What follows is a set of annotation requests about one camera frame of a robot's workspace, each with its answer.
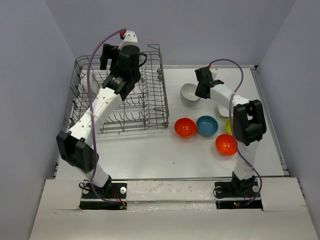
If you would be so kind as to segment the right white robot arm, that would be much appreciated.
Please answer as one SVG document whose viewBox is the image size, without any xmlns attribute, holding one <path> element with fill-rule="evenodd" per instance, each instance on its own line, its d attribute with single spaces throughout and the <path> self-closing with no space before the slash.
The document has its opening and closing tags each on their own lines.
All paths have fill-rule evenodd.
<svg viewBox="0 0 320 240">
<path fill-rule="evenodd" d="M 229 111 L 231 136 L 237 147 L 236 165 L 231 181 L 216 182 L 213 194 L 217 199 L 259 196 L 262 179 L 255 169 L 258 145 L 267 131 L 260 100 L 249 100 L 229 89 L 221 80 L 215 80 L 208 66 L 195 70 L 195 95 L 212 99 Z"/>
</svg>

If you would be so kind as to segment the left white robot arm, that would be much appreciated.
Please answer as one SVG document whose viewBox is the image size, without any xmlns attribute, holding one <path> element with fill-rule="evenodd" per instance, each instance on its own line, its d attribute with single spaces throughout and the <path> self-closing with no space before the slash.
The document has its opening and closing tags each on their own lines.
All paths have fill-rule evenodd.
<svg viewBox="0 0 320 240">
<path fill-rule="evenodd" d="M 132 43 L 123 47 L 105 44 L 100 68 L 105 69 L 111 60 L 109 75 L 96 97 L 88 98 L 89 107 L 80 120 L 56 136 L 60 157 L 90 181 L 92 191 L 99 198 L 110 194 L 112 178 L 98 164 L 96 133 L 141 79 L 140 55 L 139 47 Z"/>
</svg>

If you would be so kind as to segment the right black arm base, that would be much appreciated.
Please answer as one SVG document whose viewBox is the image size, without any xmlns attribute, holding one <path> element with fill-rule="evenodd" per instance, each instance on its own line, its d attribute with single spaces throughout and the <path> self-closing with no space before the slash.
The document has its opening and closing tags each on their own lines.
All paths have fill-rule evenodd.
<svg viewBox="0 0 320 240">
<path fill-rule="evenodd" d="M 257 183 L 242 190 L 234 190 L 231 189 L 230 181 L 218 181 L 214 183 L 212 194 L 216 198 L 215 204 L 218 210 L 262 210 L 263 204 L 258 190 Z"/>
</svg>

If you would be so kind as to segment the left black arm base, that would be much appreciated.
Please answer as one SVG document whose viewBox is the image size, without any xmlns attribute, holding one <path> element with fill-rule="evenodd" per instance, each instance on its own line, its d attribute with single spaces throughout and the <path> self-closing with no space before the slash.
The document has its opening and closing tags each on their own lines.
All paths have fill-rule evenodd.
<svg viewBox="0 0 320 240">
<path fill-rule="evenodd" d="M 113 180 L 106 188 L 92 185 L 84 180 L 78 184 L 81 189 L 79 207 L 81 210 L 118 211 L 127 209 L 126 181 Z"/>
</svg>

